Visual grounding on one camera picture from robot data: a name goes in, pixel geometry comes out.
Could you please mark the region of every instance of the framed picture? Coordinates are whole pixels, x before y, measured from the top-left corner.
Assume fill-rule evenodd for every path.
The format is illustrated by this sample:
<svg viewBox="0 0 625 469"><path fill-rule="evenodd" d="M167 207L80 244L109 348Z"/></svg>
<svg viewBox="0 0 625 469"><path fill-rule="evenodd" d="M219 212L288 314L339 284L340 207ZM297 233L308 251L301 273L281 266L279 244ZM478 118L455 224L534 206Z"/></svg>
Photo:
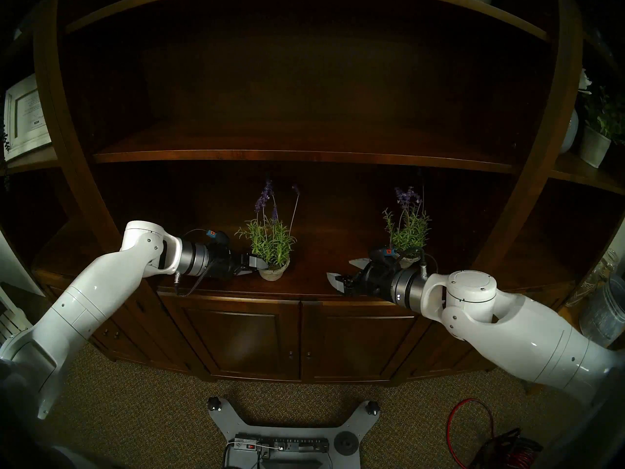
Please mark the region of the framed picture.
<svg viewBox="0 0 625 469"><path fill-rule="evenodd" d="M7 90L4 98L4 132L11 146L9 151L4 149L7 161L50 143L35 74Z"/></svg>

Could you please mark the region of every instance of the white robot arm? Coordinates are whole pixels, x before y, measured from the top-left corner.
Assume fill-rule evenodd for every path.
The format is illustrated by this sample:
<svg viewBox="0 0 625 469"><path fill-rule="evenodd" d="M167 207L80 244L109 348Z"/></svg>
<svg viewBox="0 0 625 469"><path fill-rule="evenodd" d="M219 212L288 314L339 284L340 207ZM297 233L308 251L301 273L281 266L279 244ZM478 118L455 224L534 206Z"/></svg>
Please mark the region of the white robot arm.
<svg viewBox="0 0 625 469"><path fill-rule="evenodd" d="M424 263L419 270L399 269L393 253L373 250L371 258L350 262L362 268L356 276L328 273L328 280L347 295L380 297L438 321L508 373L554 386L583 403L591 403L610 372L625 364L625 352L589 341L547 306L499 291L488 274L428 276Z"/></svg>
<svg viewBox="0 0 625 469"><path fill-rule="evenodd" d="M94 331L130 297L141 279L156 274L228 278L266 268L261 259L238 256L228 237L210 244L183 241L157 224L132 221L121 250L95 259L32 328L8 339L0 360L11 362L14 380L33 392L45 418L61 392L69 364Z"/></svg>

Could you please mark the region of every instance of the purple flower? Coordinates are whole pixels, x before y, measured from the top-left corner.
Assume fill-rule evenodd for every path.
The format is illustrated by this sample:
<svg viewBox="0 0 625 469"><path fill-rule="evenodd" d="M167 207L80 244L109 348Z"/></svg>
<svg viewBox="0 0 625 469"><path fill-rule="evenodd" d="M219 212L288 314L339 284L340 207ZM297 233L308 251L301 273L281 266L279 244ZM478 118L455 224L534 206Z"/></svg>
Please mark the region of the purple flower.
<svg viewBox="0 0 625 469"><path fill-rule="evenodd" d="M397 203L399 203L402 210L408 210L412 204L419 204L421 202L419 195L414 192L412 186L408 188L408 191L395 188L395 195L397 196Z"/></svg>
<svg viewBox="0 0 625 469"><path fill-rule="evenodd" d="M262 189L260 198L256 200L256 206L254 207L254 210L257 213L265 208L265 205L267 205L267 200L271 195L273 195L273 187L271 186L271 180L267 180L267 183L265 183L265 187Z"/></svg>

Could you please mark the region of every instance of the carpet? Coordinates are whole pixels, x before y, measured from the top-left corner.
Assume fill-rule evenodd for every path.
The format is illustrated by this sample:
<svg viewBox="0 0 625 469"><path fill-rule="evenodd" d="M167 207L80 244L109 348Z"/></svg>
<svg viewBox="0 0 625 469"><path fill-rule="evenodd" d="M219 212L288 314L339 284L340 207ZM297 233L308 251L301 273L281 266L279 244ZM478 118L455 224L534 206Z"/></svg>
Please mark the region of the carpet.
<svg viewBox="0 0 625 469"><path fill-rule="evenodd" d="M210 396L227 398L254 425L341 425L363 400L377 400L380 419L361 444L363 468L453 468L445 442L448 414L475 397L494 415L495 432L520 426L548 444L577 420L581 406L555 389L526 395L515 377L496 369L407 382L394 388L364 384L295 384L221 380L111 363L91 345L76 357L63 394L45 421L59 444L136 469L219 469L225 440L206 409ZM468 464L487 439L488 416L475 403L454 417L452 442Z"/></svg>

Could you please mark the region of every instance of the metal bucket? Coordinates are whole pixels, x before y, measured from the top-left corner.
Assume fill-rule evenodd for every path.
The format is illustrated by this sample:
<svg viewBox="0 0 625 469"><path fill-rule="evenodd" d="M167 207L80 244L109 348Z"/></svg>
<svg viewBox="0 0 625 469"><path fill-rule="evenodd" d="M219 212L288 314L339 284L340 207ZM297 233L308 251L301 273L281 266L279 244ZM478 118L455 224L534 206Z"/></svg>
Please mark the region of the metal bucket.
<svg viewBox="0 0 625 469"><path fill-rule="evenodd" d="M599 346L607 348L625 329L625 281L610 276L588 299L588 306L579 316L582 334Z"/></svg>

